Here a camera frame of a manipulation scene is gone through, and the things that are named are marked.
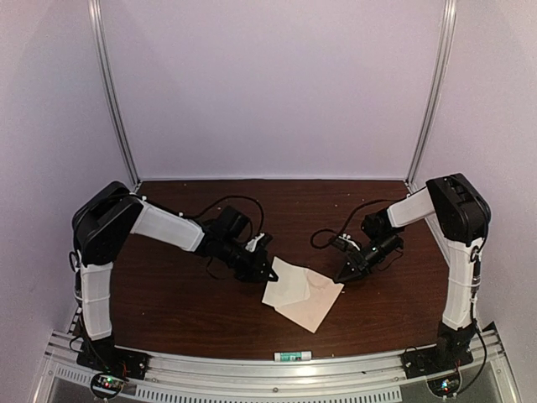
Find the cream letter paper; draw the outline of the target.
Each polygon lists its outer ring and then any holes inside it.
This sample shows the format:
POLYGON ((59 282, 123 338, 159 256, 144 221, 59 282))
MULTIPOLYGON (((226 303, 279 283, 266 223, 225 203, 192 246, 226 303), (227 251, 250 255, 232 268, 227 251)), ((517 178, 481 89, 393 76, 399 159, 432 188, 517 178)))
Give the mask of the cream letter paper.
POLYGON ((307 268, 274 257, 272 269, 279 279, 267 283, 262 299, 264 305, 279 308, 305 301, 310 297, 307 268))

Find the beige envelope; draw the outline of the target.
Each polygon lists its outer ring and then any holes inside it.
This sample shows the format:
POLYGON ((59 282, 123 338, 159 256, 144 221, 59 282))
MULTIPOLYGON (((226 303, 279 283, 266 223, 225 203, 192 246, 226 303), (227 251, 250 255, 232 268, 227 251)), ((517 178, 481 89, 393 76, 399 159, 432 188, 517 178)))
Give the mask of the beige envelope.
POLYGON ((344 285, 313 270, 307 270, 305 281, 310 296, 302 301, 275 307, 274 310, 305 330, 316 333, 341 294, 344 285))

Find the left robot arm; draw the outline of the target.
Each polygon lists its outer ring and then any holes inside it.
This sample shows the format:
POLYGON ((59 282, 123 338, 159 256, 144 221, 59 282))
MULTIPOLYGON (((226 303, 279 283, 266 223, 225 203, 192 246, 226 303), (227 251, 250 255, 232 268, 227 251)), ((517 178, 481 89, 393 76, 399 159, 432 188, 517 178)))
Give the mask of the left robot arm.
POLYGON ((238 239, 250 222, 230 206, 216 218, 202 222, 197 216, 186 216, 155 204, 119 181, 101 189, 71 221, 74 249, 70 260, 76 273, 76 299, 86 336, 94 342, 86 353, 89 360, 103 373, 115 371, 121 363, 120 353, 102 340, 112 336, 112 268, 130 235, 218 259, 242 282, 276 282, 279 277, 266 249, 271 235, 258 232, 247 242, 238 239))

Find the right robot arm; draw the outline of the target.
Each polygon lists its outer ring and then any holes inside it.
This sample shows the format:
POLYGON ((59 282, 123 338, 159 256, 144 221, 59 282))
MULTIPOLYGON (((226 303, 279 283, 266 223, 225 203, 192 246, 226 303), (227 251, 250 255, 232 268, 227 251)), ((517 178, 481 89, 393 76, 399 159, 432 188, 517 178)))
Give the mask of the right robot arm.
POLYGON ((332 244, 346 254, 347 262, 334 281, 347 283, 371 274, 374 266, 403 247, 400 234, 404 229, 429 216, 436 217, 448 248, 446 306, 438 328, 438 346, 430 352, 430 363, 445 371, 461 358, 476 332, 482 250, 492 218, 489 205, 463 174, 430 179, 405 199, 368 214, 361 224, 369 238, 365 246, 341 230, 332 244))

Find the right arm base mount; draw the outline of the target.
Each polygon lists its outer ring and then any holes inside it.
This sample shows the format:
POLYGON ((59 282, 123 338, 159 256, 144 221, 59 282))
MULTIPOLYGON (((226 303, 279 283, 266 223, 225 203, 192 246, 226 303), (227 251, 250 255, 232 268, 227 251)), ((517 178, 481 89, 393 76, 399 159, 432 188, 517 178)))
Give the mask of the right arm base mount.
POLYGON ((454 371, 474 361, 469 343, 453 344, 447 337, 429 347, 406 348, 400 359, 407 379, 454 371))

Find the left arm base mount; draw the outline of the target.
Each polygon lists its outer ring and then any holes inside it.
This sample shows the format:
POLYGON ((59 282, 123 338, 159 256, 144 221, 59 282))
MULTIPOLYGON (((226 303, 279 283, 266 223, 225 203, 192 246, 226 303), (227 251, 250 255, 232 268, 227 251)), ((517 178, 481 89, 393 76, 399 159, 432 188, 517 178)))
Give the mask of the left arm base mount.
POLYGON ((100 340, 91 340, 88 336, 84 336, 76 362, 80 366, 120 378, 144 380, 149 355, 118 348, 113 336, 100 340))

